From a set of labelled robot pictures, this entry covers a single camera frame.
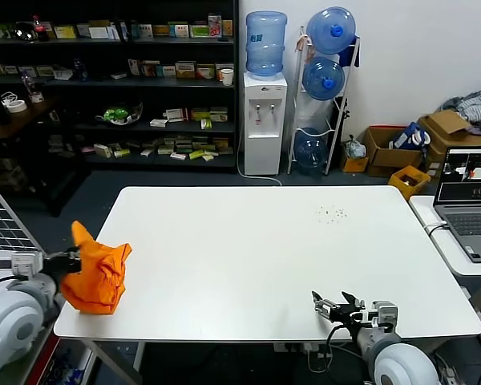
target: water bottle rack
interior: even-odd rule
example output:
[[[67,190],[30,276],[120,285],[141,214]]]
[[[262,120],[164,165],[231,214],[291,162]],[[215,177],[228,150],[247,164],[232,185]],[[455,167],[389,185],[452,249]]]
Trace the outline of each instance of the water bottle rack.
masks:
[[[298,102],[301,102],[302,95],[306,93],[306,90],[303,88],[303,71],[305,69],[306,61],[309,58],[309,54],[311,52],[310,50],[313,49],[312,41],[310,37],[305,33],[305,28],[303,26],[301,27],[300,31],[301,31],[300,41],[303,39],[305,43],[303,43],[301,47],[300,47],[299,41],[297,44],[297,65],[296,65],[296,75],[294,76],[296,81],[296,84],[295,84],[296,87],[294,88],[295,93],[293,96],[294,113],[293,113],[293,123],[290,129],[291,138],[290,138],[289,162],[287,166],[287,174],[290,174],[290,172],[292,171],[293,163],[296,161],[296,158],[294,156],[294,141],[296,139],[297,132],[301,131],[305,133],[307,136],[311,136],[311,137],[326,136],[326,135],[329,135],[330,133],[333,133],[333,140],[331,141],[331,148],[329,148],[328,160],[326,161],[325,169],[324,169],[324,174],[328,175],[329,167],[331,165],[331,160],[333,158],[333,151],[335,149],[335,144],[337,142],[338,129],[340,128],[340,124],[342,122],[342,117],[344,116],[344,112],[347,109],[347,91],[349,90],[351,71],[354,68],[354,64],[356,63],[356,58],[358,56],[358,51],[360,50],[360,38],[357,36],[355,43],[350,45],[350,47],[354,47],[354,51],[353,51],[353,57],[351,58],[350,70],[346,75],[346,83],[344,85],[344,90],[342,92],[342,101],[340,103],[340,106],[338,105],[336,98],[331,99],[331,101],[335,103],[338,109],[338,118],[335,124],[335,128],[331,127],[328,116],[326,116],[325,118],[326,125],[325,125],[324,132],[317,135],[312,135],[305,132],[303,128],[299,127],[300,126],[299,120],[301,120],[301,118],[303,118],[305,115],[299,115],[297,110],[297,106],[299,105]]]

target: white cup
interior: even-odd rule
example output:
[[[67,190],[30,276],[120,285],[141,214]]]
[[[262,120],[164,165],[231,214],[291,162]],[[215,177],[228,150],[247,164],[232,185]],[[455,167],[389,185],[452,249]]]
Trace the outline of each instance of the white cup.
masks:
[[[221,70],[223,75],[223,85],[231,86],[233,83],[233,70],[231,68],[224,68]]]

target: water jug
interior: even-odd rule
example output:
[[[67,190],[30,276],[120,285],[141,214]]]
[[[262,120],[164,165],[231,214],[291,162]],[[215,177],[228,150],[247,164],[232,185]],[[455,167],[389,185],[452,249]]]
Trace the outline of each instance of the water jug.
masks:
[[[314,99],[329,100],[342,90],[344,78],[344,70],[337,63],[316,56],[305,65],[303,87]]]
[[[318,135],[314,128],[303,128],[311,135]],[[308,136],[302,131],[296,133],[294,141],[294,157],[300,172],[312,174],[322,172],[328,157],[328,150],[322,138]]]
[[[306,27],[315,49],[325,55],[345,50],[353,42],[355,31],[353,15],[340,6],[316,13]]]
[[[246,68],[258,76],[272,76],[283,69],[287,16],[270,10],[252,12],[246,17],[248,38]]]

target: laptop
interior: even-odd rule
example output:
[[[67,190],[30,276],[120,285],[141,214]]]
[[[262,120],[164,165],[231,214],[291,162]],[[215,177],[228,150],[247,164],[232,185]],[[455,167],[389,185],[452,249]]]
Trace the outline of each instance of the laptop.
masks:
[[[433,206],[476,263],[481,262],[481,147],[447,149]]]

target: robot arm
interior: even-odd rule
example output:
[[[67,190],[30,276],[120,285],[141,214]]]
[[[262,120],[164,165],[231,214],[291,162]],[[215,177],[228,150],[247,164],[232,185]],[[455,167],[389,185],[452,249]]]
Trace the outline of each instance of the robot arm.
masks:
[[[417,347],[401,342],[395,333],[398,307],[391,302],[373,303],[342,292],[348,302],[337,304],[312,292],[315,310],[331,322],[340,322],[351,334],[376,385],[439,385],[430,359]]]
[[[53,311],[60,279],[80,271],[79,255],[73,249],[48,258],[38,252],[18,253],[6,262],[14,275],[28,280],[14,280],[0,291],[0,369],[29,351],[46,315]]]

